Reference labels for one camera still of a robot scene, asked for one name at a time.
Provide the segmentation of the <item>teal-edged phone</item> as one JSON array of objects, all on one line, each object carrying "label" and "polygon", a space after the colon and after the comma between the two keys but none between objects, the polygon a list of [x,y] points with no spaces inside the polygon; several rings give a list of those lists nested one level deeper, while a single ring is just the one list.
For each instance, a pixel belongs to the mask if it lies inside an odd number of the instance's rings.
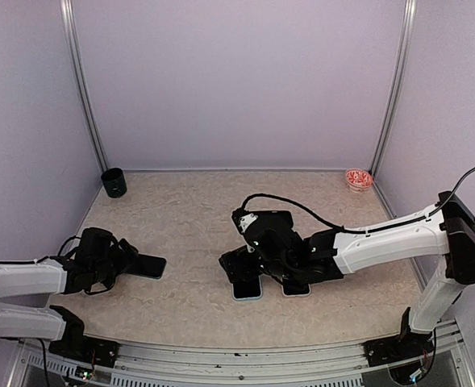
[{"label": "teal-edged phone", "polygon": [[139,254],[127,269],[126,274],[152,279],[161,279],[167,260],[163,257]]}]

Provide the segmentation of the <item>black phone case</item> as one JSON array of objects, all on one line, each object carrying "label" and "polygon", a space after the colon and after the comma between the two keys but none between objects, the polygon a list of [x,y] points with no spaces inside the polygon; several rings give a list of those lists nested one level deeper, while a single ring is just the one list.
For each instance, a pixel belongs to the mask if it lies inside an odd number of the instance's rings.
[{"label": "black phone case", "polygon": [[294,226],[293,216],[288,210],[256,210],[254,214],[282,219],[290,228]]}]

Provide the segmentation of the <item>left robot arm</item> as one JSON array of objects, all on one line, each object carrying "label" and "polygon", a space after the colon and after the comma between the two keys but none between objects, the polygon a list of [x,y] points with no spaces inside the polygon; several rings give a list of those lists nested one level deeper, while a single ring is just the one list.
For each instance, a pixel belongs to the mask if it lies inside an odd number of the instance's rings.
[{"label": "left robot arm", "polygon": [[[101,284],[115,285],[139,258],[138,250],[125,239],[117,240],[96,227],[85,229],[79,244],[57,256],[39,260],[0,260],[0,301],[27,295],[86,293]],[[0,302],[0,338],[34,338],[60,345],[77,359],[86,357],[92,342],[84,335],[84,323],[62,306],[12,306]]]}]

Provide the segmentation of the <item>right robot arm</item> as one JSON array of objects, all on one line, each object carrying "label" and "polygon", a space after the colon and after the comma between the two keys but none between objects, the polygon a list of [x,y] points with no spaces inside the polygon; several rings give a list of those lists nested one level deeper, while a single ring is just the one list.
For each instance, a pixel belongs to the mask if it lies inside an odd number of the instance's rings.
[{"label": "right robot arm", "polygon": [[475,216],[452,191],[400,219],[347,229],[327,223],[308,238],[294,230],[288,210],[247,210],[231,216],[245,245],[224,253],[219,264],[236,299],[258,298],[262,276],[273,278],[286,296],[302,296],[313,284],[344,278],[359,270],[417,256],[440,262],[417,304],[402,317],[392,352],[407,358],[423,344],[461,295],[475,284]]}]

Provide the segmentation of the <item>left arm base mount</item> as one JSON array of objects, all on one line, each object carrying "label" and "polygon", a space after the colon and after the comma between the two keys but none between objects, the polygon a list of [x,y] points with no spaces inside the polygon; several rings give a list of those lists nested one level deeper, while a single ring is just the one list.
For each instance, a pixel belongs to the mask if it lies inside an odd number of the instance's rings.
[{"label": "left arm base mount", "polygon": [[84,334],[85,324],[63,306],[50,306],[65,321],[61,339],[49,344],[48,350],[67,359],[102,367],[113,368],[119,352],[119,343]]}]

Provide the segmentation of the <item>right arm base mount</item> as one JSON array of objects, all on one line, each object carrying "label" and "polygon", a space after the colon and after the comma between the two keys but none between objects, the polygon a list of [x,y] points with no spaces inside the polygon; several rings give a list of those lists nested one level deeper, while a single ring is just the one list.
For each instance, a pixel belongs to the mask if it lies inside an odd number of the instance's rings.
[{"label": "right arm base mount", "polygon": [[426,334],[414,333],[410,328],[409,317],[410,307],[402,315],[401,328],[397,335],[363,343],[369,367],[408,360],[435,350],[433,331]]}]

